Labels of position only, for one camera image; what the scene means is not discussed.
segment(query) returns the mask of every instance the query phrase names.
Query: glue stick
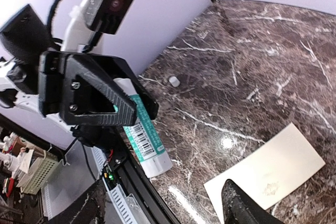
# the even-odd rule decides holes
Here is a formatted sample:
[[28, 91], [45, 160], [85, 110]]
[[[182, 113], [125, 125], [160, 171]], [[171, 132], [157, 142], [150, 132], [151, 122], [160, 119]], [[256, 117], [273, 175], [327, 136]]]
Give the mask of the glue stick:
[[130, 79], [116, 78], [115, 83], [136, 103], [137, 121], [124, 130], [148, 178], [165, 173], [173, 167], [151, 119]]

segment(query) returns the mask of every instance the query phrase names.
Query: brown marble surface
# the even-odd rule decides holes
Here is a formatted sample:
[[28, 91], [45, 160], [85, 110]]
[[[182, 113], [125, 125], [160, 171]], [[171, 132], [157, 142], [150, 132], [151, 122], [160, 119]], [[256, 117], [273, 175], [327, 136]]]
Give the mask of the brown marble surface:
[[219, 223], [203, 184], [290, 122], [326, 166], [269, 211], [287, 224], [336, 223], [335, 34], [331, 15], [222, 0], [142, 75], [174, 162], [152, 183], [181, 223]]

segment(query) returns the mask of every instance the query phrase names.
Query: teal label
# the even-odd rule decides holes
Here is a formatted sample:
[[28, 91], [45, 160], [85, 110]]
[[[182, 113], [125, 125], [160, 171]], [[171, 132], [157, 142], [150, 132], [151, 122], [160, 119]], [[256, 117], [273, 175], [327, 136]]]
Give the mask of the teal label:
[[139, 123], [125, 126], [124, 130], [139, 159], [143, 162], [165, 152], [164, 146], [138, 94], [130, 98], [136, 103]]

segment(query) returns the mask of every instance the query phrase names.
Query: barcode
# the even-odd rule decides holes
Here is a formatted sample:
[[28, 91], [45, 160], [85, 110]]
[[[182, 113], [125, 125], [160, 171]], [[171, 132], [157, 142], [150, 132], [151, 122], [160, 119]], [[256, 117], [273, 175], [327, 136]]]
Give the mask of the barcode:
[[141, 153], [141, 155], [145, 158], [149, 158], [147, 156], [155, 156], [156, 152], [154, 147], [148, 138], [146, 131], [142, 127], [141, 123], [136, 124], [135, 126], [130, 128], [131, 134], [134, 138], [135, 143]]

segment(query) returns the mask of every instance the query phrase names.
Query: floor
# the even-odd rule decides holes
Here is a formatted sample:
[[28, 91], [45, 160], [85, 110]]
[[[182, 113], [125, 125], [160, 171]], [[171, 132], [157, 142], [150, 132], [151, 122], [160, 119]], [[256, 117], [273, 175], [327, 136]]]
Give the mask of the floor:
[[[174, 162], [152, 183], [181, 223], [219, 223], [203, 184], [290, 122], [327, 164], [269, 211], [287, 224], [336, 222], [335, 34], [331, 15], [222, 0], [142, 75]], [[181, 85], [172, 87], [170, 76]]]

